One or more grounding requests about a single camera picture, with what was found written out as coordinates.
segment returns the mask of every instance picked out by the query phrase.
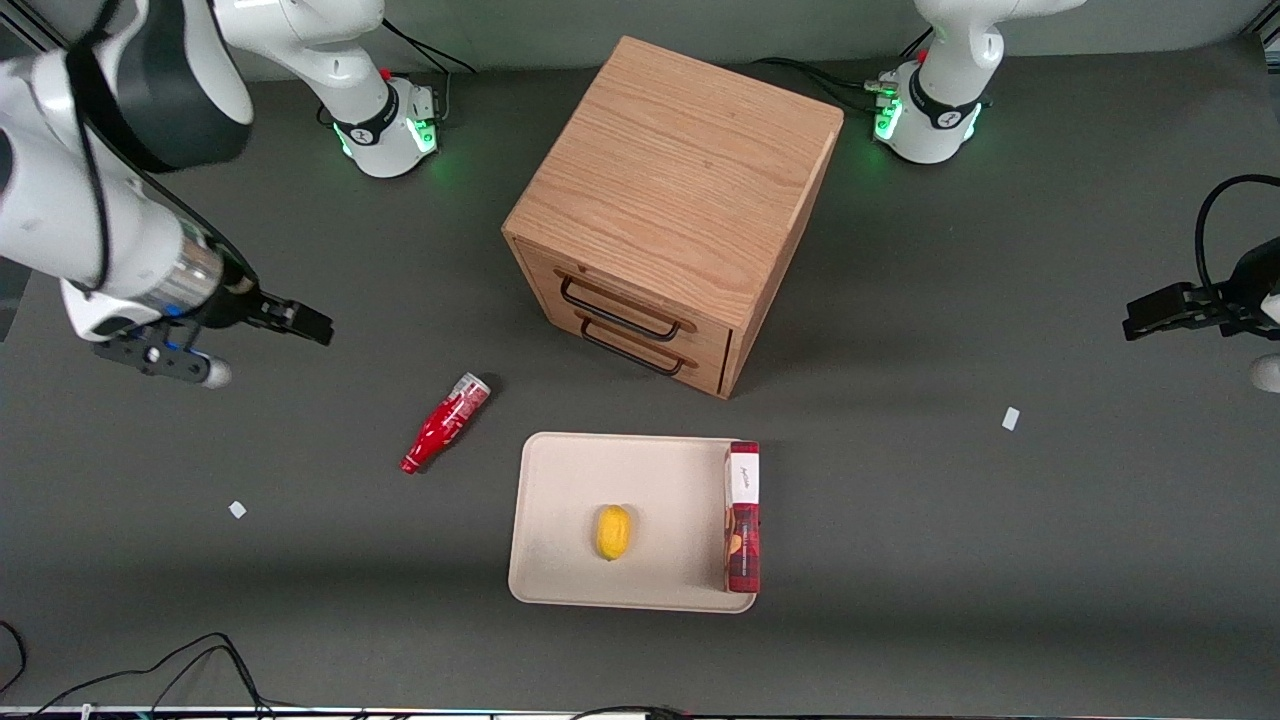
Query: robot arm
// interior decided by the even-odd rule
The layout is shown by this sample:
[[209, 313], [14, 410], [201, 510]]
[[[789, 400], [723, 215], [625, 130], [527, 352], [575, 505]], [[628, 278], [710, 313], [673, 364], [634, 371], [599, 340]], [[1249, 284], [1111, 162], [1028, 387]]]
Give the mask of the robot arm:
[[229, 370], [192, 348], [200, 329], [247, 323], [323, 345], [333, 329], [142, 193], [132, 165], [234, 158], [252, 109], [205, 0], [134, 3], [113, 37], [0, 64], [0, 255], [61, 278], [72, 327], [100, 356], [218, 387]]
[[887, 102], [874, 138], [913, 163], [941, 163], [973, 135], [978, 99], [1005, 58], [996, 23], [1052, 15], [1085, 0], [915, 0], [933, 26], [934, 40], [922, 63], [909, 60], [881, 76], [905, 87]]
[[[1215, 283], [1204, 259], [1204, 227], [1213, 202], [1226, 190], [1244, 183], [1280, 187], [1280, 177], [1244, 174], [1217, 184], [1201, 204], [1196, 219], [1196, 270], [1201, 284], [1174, 283], [1129, 304], [1125, 340], [1178, 328], [1219, 328], [1222, 337], [1242, 333], [1280, 341], [1280, 237], [1244, 254], [1231, 277]], [[1280, 354], [1257, 359], [1249, 369], [1253, 384], [1280, 392]]]
[[430, 88], [385, 78], [355, 38], [379, 27], [383, 0], [214, 0], [223, 37], [302, 78], [369, 176], [407, 173], [436, 147]]

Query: green led light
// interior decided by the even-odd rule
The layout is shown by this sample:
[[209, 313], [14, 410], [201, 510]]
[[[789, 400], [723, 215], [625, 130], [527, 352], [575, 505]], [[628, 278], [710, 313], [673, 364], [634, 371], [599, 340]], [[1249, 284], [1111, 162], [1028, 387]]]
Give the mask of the green led light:
[[883, 141], [888, 141], [888, 138], [893, 137], [893, 131], [897, 128], [897, 119], [902, 117], [902, 101], [893, 100], [888, 108], [881, 110], [881, 114], [884, 118], [876, 123], [876, 136]]
[[969, 129], [964, 131], [964, 138], [969, 140], [973, 137], [973, 129], [978, 127], [978, 115], [982, 114], [982, 102], [973, 109], [973, 119], [969, 120]]
[[342, 131], [338, 129], [338, 124], [334, 123], [333, 132], [338, 136], [338, 142], [342, 143], [342, 154], [351, 158], [351, 147], [347, 147], [347, 138], [342, 136]]
[[435, 126], [426, 120], [415, 120], [413, 118], [404, 118], [404, 127], [408, 128], [410, 135], [413, 136], [413, 142], [417, 143], [417, 149], [422, 154], [428, 154], [435, 150]]

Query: red bottle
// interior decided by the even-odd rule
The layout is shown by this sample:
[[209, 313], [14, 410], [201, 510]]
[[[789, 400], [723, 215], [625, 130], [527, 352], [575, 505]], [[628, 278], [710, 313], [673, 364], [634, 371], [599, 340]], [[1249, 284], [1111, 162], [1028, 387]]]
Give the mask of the red bottle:
[[426, 462], [428, 457], [444, 450], [444, 446], [453, 441], [462, 425], [466, 425], [467, 420], [471, 419], [471, 414], [485, 400], [489, 400], [489, 386], [471, 373], [462, 375], [449, 396], [436, 405], [435, 410], [428, 415], [426, 421], [422, 423], [417, 441], [401, 460], [401, 470], [412, 475], [422, 466], [422, 462]]

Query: drawer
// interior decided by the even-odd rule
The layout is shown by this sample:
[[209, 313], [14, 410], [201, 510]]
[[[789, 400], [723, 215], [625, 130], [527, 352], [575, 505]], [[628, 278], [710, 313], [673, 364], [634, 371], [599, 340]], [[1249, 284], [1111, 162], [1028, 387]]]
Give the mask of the drawer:
[[727, 328], [654, 309], [525, 243], [518, 243], [518, 252], [552, 324], [655, 373], [719, 395]]

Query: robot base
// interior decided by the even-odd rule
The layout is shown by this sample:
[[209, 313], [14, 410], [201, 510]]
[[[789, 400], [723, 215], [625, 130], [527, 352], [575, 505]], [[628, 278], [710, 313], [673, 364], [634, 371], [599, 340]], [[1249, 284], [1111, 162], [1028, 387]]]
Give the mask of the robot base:
[[404, 78], [387, 83], [399, 96], [399, 117], [374, 145], [360, 145], [346, 137], [337, 126], [342, 151], [356, 161], [366, 176], [393, 178], [412, 170], [422, 158], [436, 149], [435, 97], [431, 88], [417, 87]]
[[911, 73], [919, 67], [919, 63], [910, 61], [904, 63], [896, 70], [881, 74], [879, 79], [896, 83], [899, 92], [877, 115], [872, 138], [888, 145], [904, 160], [933, 165], [951, 159], [956, 150], [960, 150], [960, 146], [973, 137], [974, 123], [978, 120], [982, 105], [979, 104], [968, 118], [959, 118], [955, 127], [934, 128], [929, 117], [901, 92]]

